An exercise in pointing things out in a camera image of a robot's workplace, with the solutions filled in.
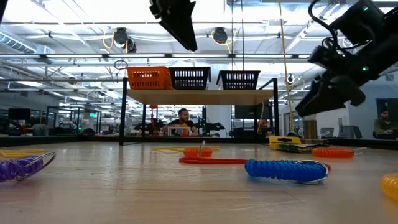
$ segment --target wooden shelf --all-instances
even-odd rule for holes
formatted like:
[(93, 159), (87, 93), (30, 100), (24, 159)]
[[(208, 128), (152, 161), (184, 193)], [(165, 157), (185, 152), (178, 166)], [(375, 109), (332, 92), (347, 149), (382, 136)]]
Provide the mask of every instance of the wooden shelf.
[(256, 105), (274, 97), (272, 90), (127, 90), (148, 105)]

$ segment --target blue coiled cable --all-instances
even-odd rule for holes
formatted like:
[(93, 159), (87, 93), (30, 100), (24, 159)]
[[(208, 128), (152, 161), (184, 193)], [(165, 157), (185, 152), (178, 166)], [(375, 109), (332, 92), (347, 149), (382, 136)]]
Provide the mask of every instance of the blue coiled cable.
[(297, 182), (311, 182), (326, 176), (326, 169), (320, 164), (297, 163), (297, 161), (248, 160), (244, 168), (251, 177), (277, 178), (279, 180), (294, 180)]

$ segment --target ceiling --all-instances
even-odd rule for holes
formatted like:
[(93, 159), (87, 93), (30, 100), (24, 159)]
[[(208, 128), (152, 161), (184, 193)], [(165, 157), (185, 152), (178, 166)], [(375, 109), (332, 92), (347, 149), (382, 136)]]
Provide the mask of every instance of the ceiling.
[[(280, 12), (277, 1), (253, 0), (197, 0), (192, 14), (193, 27), (197, 39), (196, 54), (283, 54), (285, 45), (287, 54), (309, 55), (329, 36), (327, 30), (312, 22), (308, 15), (308, 0), (290, 0), (282, 4), (282, 18), (284, 19), (284, 39), (281, 38)], [(12, 37), (18, 43), (23, 43), (36, 53), (42, 54), (124, 54), (116, 46), (107, 48), (112, 42), (112, 33), (118, 27), (127, 28), (129, 37), (134, 40), (139, 54), (178, 53), (190, 54), (160, 25), (150, 13), (149, 1), (129, 0), (8, 0), (4, 13), (0, 34)], [(348, 4), (334, 4), (328, 6), (328, 1), (320, 1), (313, 13), (322, 15), (326, 23), (342, 15)], [(397, 2), (390, 1), (391, 6), (383, 4), (384, 12), (391, 9)], [(211, 33), (215, 27), (224, 27), (230, 44), (219, 45), (213, 41)], [(21, 54), (10, 46), (1, 44), (0, 54)], [(124, 76), (124, 71), (113, 68), (113, 59), (54, 59), (51, 63), (36, 60), (21, 60), (18, 58), (0, 59), (0, 77), (40, 79), (50, 75), (50, 78), (65, 79), (116, 79)], [(260, 70), (258, 86), (271, 78), (279, 78), (281, 91), (284, 85), (285, 65), (282, 58), (274, 60), (251, 60), (244, 63), (240, 58), (233, 62), (215, 60), (214, 58), (133, 58), (129, 59), (130, 66), (212, 66), (224, 64), (229, 69)], [(297, 79), (295, 87), (306, 90), (309, 80), (322, 69), (306, 62), (306, 59), (287, 60), (287, 73)], [(72, 89), (76, 86), (69, 83), (44, 83), (49, 88)], [(13, 88), (20, 88), (21, 84), (13, 84)], [(121, 89), (121, 82), (92, 82), (78, 83), (78, 88), (112, 88)], [(24, 88), (36, 88), (23, 85)], [(113, 96), (98, 96), (98, 92), (76, 94), (74, 92), (53, 91), (52, 94), (64, 99), (65, 96), (79, 96), (91, 102), (109, 103), (120, 102), (120, 93), (114, 91)], [(295, 99), (301, 99), (305, 92), (297, 92)]]

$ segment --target orange basket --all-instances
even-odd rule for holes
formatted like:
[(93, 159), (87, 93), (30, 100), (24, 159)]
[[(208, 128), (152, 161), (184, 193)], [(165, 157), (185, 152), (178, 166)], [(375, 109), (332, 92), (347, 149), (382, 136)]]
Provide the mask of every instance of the orange basket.
[(167, 67), (129, 67), (130, 89), (172, 90), (172, 79)]

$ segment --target black basket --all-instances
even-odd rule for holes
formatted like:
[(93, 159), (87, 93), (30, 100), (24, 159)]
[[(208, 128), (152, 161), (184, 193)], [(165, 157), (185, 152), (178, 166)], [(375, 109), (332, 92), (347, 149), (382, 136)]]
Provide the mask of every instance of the black basket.
[(218, 74), (217, 85), (220, 77), (224, 90), (255, 90), (261, 71), (227, 71)]
[(210, 67), (169, 67), (175, 90), (205, 90)]

